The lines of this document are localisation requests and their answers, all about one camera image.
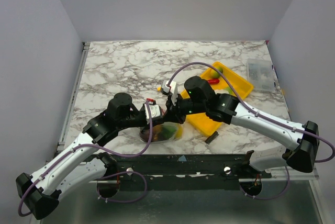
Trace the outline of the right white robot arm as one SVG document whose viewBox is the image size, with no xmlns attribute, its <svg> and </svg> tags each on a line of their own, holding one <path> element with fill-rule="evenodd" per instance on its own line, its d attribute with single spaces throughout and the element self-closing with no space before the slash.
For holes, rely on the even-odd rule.
<svg viewBox="0 0 335 224">
<path fill-rule="evenodd" d="M 166 120 L 182 122 L 187 115 L 205 113 L 213 121 L 253 130 L 280 144 L 263 151 L 249 151 L 241 164 L 245 177 L 252 178 L 260 171 L 281 166 L 312 172 L 319 148 L 316 123 L 308 121 L 302 125 L 256 110 L 236 96 L 215 93 L 199 76 L 186 80 L 184 88 L 188 98 L 181 97 L 175 81 L 163 82 L 161 92 L 168 96 Z"/>
</svg>

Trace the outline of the yellow lemon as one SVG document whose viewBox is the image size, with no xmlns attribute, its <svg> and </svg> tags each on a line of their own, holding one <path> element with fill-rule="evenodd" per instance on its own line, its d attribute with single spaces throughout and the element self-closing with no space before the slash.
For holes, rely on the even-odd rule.
<svg viewBox="0 0 335 224">
<path fill-rule="evenodd" d="M 183 135 L 183 125 L 178 125 L 177 131 L 175 133 L 175 139 L 181 138 Z"/>
</svg>

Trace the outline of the clear zip top bag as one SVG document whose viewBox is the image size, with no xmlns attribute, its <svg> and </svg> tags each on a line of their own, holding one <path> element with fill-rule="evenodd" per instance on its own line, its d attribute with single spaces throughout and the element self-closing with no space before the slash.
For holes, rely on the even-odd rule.
<svg viewBox="0 0 335 224">
<path fill-rule="evenodd" d="M 173 122 L 165 122 L 161 125 L 153 126 L 153 142 L 166 142 L 179 139 L 183 134 L 183 126 Z M 149 140 L 149 125 L 147 128 L 140 128 L 139 137 L 143 142 Z"/>
</svg>

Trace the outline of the green bell pepper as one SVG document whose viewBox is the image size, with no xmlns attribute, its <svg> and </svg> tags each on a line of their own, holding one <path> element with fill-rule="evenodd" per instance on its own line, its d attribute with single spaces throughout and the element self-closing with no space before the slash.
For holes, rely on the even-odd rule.
<svg viewBox="0 0 335 224">
<path fill-rule="evenodd" d="M 163 125 L 162 130 L 165 130 L 165 134 L 167 138 L 173 136 L 177 131 L 177 126 L 175 125 Z"/>
</svg>

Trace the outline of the red apple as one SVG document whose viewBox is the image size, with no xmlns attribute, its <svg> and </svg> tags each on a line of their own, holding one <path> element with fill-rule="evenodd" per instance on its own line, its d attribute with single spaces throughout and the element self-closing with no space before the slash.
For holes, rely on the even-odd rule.
<svg viewBox="0 0 335 224">
<path fill-rule="evenodd" d="M 165 130 L 155 130 L 153 132 L 152 137 L 153 142 L 164 141 L 164 140 L 166 140 Z"/>
</svg>

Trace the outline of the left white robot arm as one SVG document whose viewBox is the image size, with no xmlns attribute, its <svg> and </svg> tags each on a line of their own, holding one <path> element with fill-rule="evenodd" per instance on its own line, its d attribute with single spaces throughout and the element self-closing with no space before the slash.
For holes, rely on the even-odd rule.
<svg viewBox="0 0 335 224">
<path fill-rule="evenodd" d="M 73 171 L 79 164 L 98 150 L 104 154 L 113 154 L 123 158 L 135 158 L 142 155 L 121 154 L 105 148 L 105 145 L 116 138 L 120 131 L 134 127 L 153 127 L 164 123 L 165 112 L 152 99 L 147 99 L 140 110 L 132 102 L 127 93 L 116 94 L 98 116 L 92 118 L 83 128 L 82 133 L 58 154 L 32 174 L 22 173 L 16 178 L 16 186 L 21 198 L 18 214 L 21 217 L 33 215 L 41 220 L 50 215 L 58 206 L 60 195 L 69 186 L 76 183 L 88 182 L 97 178 L 109 180 L 115 176 L 114 164 L 105 161 L 98 168 L 87 167 L 83 174 L 74 177 Z"/>
</svg>

